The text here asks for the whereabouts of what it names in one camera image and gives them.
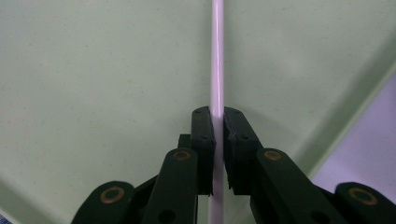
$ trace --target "white surface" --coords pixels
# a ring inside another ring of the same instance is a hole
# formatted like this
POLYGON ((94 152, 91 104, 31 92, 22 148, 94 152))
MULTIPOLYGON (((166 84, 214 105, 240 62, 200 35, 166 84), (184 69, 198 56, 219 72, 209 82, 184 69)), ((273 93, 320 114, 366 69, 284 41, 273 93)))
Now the white surface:
POLYGON ((313 182, 330 192, 340 183, 362 183, 396 203, 395 165, 396 75, 319 169, 313 182))
MULTIPOLYGON (((394 1, 227 1, 225 104, 315 170, 396 62, 394 1)), ((209 103, 210 1, 2 1, 0 207, 69 223, 97 186, 135 186, 209 103)), ((225 194, 225 222, 253 221, 225 194)), ((206 202, 200 203, 200 223, 206 202)))

